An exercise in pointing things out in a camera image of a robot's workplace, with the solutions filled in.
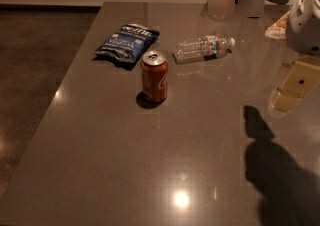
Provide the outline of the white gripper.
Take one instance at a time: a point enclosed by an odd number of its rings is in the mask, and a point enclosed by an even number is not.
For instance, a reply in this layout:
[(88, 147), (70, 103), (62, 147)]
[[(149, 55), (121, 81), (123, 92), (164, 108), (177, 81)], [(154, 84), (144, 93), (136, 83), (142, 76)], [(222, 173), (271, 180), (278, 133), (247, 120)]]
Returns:
[(291, 7), (286, 41), (291, 49), (308, 55), (292, 62), (270, 95), (270, 107), (280, 113), (291, 112), (320, 84), (320, 58), (316, 57), (320, 55), (320, 0), (297, 0)]

